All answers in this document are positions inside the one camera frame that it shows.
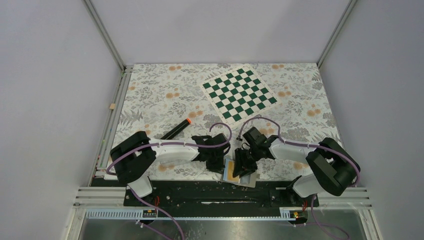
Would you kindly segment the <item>grey leather card holder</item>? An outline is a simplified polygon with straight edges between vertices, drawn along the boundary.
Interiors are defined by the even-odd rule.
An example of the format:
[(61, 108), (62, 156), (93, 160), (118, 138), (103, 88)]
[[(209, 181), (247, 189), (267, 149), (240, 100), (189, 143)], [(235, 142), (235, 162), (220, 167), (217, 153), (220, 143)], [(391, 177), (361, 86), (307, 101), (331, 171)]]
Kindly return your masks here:
[[(232, 160), (232, 159), (230, 159), (230, 158), (225, 158), (225, 160), (224, 160), (224, 163), (225, 163), (225, 164), (226, 164), (226, 160)], [(222, 175), (221, 175), (221, 179), (220, 179), (220, 181), (221, 181), (221, 182), (229, 183), (229, 184), (233, 184), (233, 185), (241, 186), (241, 187), (255, 188), (255, 187), (256, 187), (256, 182), (257, 182), (257, 180), (258, 180), (258, 179), (259, 179), (259, 177), (260, 177), (260, 175), (259, 175), (258, 173), (254, 172), (254, 173), (252, 173), (252, 174), (249, 174), (249, 175), (245, 175), (245, 176), (243, 176), (243, 177), (240, 177), (240, 182), (239, 182), (239, 183), (230, 183), (230, 182), (225, 182), (225, 181), (223, 180), (224, 171), (225, 171), (225, 168), (224, 168), (223, 173), (222, 173)]]

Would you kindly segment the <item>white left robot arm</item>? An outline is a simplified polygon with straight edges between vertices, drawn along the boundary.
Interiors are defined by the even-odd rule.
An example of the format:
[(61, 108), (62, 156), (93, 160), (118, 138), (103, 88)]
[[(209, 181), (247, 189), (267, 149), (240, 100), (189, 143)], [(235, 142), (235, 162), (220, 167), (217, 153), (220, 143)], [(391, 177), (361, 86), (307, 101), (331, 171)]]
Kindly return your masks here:
[(120, 184), (135, 192), (144, 206), (152, 204), (155, 192), (147, 170), (154, 163), (205, 162), (211, 172), (224, 168), (224, 155), (231, 144), (220, 133), (216, 136), (195, 135), (178, 140), (149, 138), (139, 131), (110, 151), (111, 164), (106, 173), (116, 176)]

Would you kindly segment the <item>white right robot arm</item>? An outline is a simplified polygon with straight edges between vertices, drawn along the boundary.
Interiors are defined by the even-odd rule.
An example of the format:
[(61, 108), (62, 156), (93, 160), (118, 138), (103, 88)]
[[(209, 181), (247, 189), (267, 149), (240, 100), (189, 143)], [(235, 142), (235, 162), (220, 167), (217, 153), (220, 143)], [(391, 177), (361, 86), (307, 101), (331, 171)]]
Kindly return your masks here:
[(291, 160), (309, 166), (310, 174), (296, 177), (288, 186), (286, 198), (293, 206), (322, 192), (340, 196), (358, 180), (361, 171), (353, 158), (329, 137), (317, 144), (283, 141), (278, 135), (267, 137), (252, 127), (237, 141), (233, 177), (256, 172), (257, 162), (262, 159)]

